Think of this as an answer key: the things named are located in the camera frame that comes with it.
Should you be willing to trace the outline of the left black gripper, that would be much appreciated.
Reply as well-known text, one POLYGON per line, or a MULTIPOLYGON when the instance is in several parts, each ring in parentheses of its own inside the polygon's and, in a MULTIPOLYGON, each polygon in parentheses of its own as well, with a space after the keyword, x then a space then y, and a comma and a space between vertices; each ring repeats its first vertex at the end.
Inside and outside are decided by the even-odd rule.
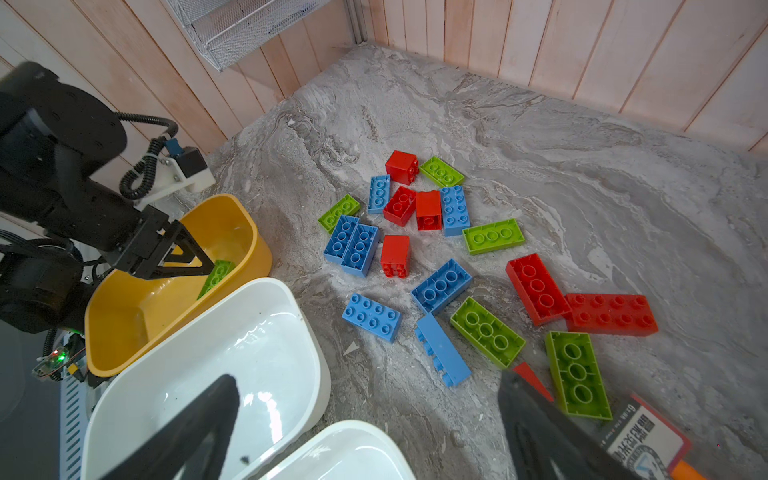
POLYGON ((107 246, 95 246, 117 270, 142 280, 208 276, 215 263, 180 221, 148 206, 107 246))

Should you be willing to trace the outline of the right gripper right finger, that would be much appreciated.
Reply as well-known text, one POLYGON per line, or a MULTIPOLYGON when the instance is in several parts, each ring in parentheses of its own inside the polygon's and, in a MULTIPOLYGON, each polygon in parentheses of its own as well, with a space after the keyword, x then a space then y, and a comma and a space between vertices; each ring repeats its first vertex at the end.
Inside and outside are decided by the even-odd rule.
POLYGON ((636 479, 518 373, 505 370, 499 411, 519 479, 636 479))

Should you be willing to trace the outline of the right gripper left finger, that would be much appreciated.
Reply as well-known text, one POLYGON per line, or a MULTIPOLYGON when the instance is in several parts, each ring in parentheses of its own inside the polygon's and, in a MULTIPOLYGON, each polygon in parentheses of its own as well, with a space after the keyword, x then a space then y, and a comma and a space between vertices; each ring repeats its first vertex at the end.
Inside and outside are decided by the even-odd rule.
POLYGON ((218 479, 239 408, 236 379, 220 376, 105 479, 218 479))

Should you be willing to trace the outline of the blue lego brick bottom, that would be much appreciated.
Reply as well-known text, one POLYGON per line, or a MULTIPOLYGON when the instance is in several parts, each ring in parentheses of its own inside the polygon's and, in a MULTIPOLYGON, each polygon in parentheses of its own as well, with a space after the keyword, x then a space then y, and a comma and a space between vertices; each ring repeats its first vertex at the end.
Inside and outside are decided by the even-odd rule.
POLYGON ((355 293, 347 303, 342 318, 379 338, 393 343, 402 314, 363 295, 355 293))

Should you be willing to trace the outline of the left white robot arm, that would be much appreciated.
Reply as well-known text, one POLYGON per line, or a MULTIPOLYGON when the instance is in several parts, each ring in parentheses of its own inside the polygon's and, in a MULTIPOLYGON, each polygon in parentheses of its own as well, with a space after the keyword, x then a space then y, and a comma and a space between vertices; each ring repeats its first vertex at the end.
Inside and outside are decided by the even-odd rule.
POLYGON ((99 261, 140 280, 205 276, 213 261, 179 221, 155 207, 137 208, 156 178, 162 153, 202 166, 201 153, 176 142, 175 121, 117 112, 51 70, 23 62, 1 80, 1 210, 44 234, 1 235, 1 318, 27 333, 83 333, 94 286, 82 279, 99 261), (126 148, 126 123, 160 128, 117 190, 93 175, 126 148))

